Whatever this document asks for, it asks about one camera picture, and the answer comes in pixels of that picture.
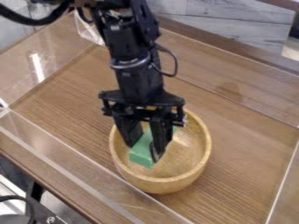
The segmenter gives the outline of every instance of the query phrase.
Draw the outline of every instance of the green block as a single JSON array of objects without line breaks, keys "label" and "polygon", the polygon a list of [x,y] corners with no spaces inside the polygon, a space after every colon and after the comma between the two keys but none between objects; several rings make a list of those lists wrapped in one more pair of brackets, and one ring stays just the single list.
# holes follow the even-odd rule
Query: green block
[{"label": "green block", "polygon": [[154,141],[153,131],[149,128],[135,143],[134,148],[129,152],[130,161],[142,165],[143,167],[153,169],[155,166],[155,161],[153,159],[153,154],[150,151],[150,144]]}]

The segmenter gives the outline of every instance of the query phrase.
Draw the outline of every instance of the black cable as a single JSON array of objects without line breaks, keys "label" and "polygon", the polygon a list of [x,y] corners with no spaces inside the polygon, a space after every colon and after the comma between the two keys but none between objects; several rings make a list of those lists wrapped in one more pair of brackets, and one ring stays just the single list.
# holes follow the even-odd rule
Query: black cable
[{"label": "black cable", "polygon": [[159,67],[157,67],[155,63],[153,63],[154,70],[158,71],[161,74],[169,76],[169,77],[175,77],[177,74],[178,74],[178,71],[180,71],[180,62],[178,62],[178,58],[177,58],[174,52],[170,49],[167,49],[166,47],[163,47],[162,45],[157,44],[157,43],[155,43],[155,48],[161,52],[166,52],[173,56],[173,58],[174,58],[174,72],[173,73],[166,73],[165,71],[162,71],[162,69]]},{"label": "black cable", "polygon": [[31,219],[29,220],[29,224],[34,224],[34,219],[35,219],[35,211],[34,211],[34,205],[31,203],[31,201],[18,195],[11,195],[11,196],[2,196],[0,197],[0,203],[6,202],[9,200],[22,200],[27,203],[30,210],[31,210]]},{"label": "black cable", "polygon": [[62,14],[70,8],[70,6],[71,6],[71,1],[66,1],[53,11],[49,17],[41,18],[41,19],[33,19],[30,17],[23,16],[18,12],[13,11],[0,3],[0,16],[3,16],[5,18],[23,25],[49,25],[62,16]]},{"label": "black cable", "polygon": [[93,24],[93,23],[94,23],[94,20],[93,20],[93,19],[89,19],[89,18],[86,17],[86,14],[85,14],[85,11],[83,11],[82,7],[78,7],[78,12],[79,12],[79,17],[81,17],[81,19],[82,19],[86,23]]}]

